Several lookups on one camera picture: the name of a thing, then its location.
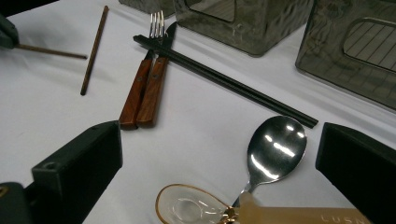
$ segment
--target white tablecloth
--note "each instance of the white tablecloth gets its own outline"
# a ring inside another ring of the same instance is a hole
[[[133,36],[149,32],[148,14],[116,0],[61,0],[8,18],[22,44],[90,55],[104,6],[110,10],[85,96],[79,92],[88,60],[0,49],[0,182],[28,186],[37,163],[89,127],[119,118],[147,52]],[[299,73],[294,63],[303,35],[304,27],[252,58],[178,27],[173,49],[319,120],[305,128],[308,145],[297,169],[254,191],[260,205],[352,207],[315,168],[323,123],[395,147],[396,116]],[[157,126],[121,131],[123,167],[84,223],[160,223],[155,199],[174,183],[232,204],[248,182],[250,137],[276,115],[169,63]]]

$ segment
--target fork tines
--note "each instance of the fork tines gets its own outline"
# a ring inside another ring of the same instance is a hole
[[[161,38],[165,30],[163,11],[151,13],[149,38]]]

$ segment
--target spoon bowl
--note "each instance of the spoon bowl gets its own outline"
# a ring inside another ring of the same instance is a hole
[[[251,137],[247,149],[249,181],[242,192],[276,182],[300,163],[306,148],[306,134],[297,120],[276,116],[266,120]],[[239,206],[238,199],[233,207]]]

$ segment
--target wooden handle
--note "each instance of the wooden handle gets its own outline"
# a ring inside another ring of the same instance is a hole
[[[142,106],[136,119],[138,127],[151,128],[156,123],[168,62],[168,58],[159,57],[152,68]]]
[[[123,130],[133,130],[137,128],[136,118],[143,101],[151,63],[151,59],[145,59],[137,70],[134,83],[132,84],[119,118],[120,127]]]

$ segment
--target black chopsticks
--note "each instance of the black chopsticks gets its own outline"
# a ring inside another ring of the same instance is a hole
[[[238,82],[235,79],[227,77],[224,74],[201,63],[198,63],[195,60],[184,56],[172,49],[165,49],[155,41],[152,41],[151,39],[148,39],[143,35],[134,36],[134,41],[141,44],[145,48],[153,49],[157,52],[160,52],[162,55],[168,57],[170,61],[177,63],[200,75],[201,77],[207,78],[230,91],[234,91],[239,95],[242,95],[249,100],[258,103],[259,105],[263,105],[269,109],[272,109],[281,115],[297,119],[308,128],[312,129],[313,127],[315,127],[315,125],[318,124],[317,119],[313,119],[306,114],[263,94],[260,91],[256,91],[249,86]]]

